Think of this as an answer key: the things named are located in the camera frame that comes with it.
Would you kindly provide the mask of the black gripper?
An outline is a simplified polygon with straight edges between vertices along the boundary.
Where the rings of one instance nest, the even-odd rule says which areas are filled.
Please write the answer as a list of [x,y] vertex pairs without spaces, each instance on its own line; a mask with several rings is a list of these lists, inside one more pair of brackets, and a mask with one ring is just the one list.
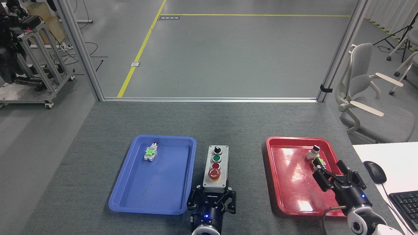
[[209,198],[203,186],[192,189],[187,208],[191,214],[192,234],[221,234],[225,212],[236,214],[236,191],[228,187],[217,194],[216,206],[209,206]]
[[346,179],[345,183],[348,183],[348,185],[342,184],[343,181],[337,177],[337,175],[327,171],[325,168],[318,167],[313,173],[313,178],[318,183],[321,190],[326,192],[333,187],[336,202],[339,206],[346,207],[345,209],[342,209],[345,216],[348,216],[352,210],[357,208],[364,206],[372,207],[372,203],[363,191],[367,186],[358,172],[349,169],[342,160],[337,161],[336,165],[343,173],[343,176]]

